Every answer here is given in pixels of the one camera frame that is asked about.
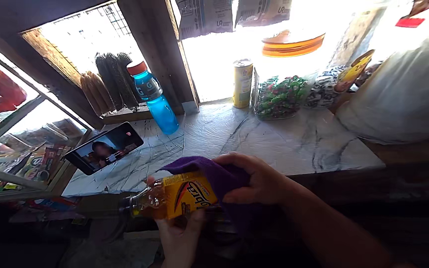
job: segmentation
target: glass display case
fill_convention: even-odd
[[[0,202],[60,196],[92,129],[0,54]]]

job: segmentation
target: store counter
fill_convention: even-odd
[[[290,119],[261,121],[248,108],[218,103],[201,105],[199,113],[178,121],[180,128],[171,135],[153,119],[131,122],[144,144],[90,176],[77,170],[63,196],[138,192],[148,175],[169,175],[157,171],[182,156],[214,158],[230,151],[255,155],[285,175],[385,166],[328,110],[301,109]]]

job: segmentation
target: person's hand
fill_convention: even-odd
[[[147,184],[150,185],[153,181],[153,177],[148,177]],[[162,267],[189,268],[194,261],[198,238],[205,222],[205,212],[203,209],[193,212],[185,229],[176,227],[175,220],[155,220],[165,254]]]
[[[233,164],[251,175],[249,186],[234,189],[223,197],[224,203],[280,204],[292,194],[297,183],[277,172],[263,160],[237,152],[230,152],[213,159],[219,165]]]

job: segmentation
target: smartphone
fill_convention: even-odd
[[[143,139],[130,123],[102,132],[90,141],[68,152],[64,157],[84,174],[92,175],[118,161],[143,144]]]

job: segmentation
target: blue gatorade bottle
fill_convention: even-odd
[[[148,109],[152,113],[153,119],[163,131],[170,135],[178,129],[178,120],[172,108],[168,104],[163,89],[158,80],[148,72],[145,62],[139,64],[130,63],[127,65],[129,74],[134,78],[135,87],[142,100],[147,102]]]

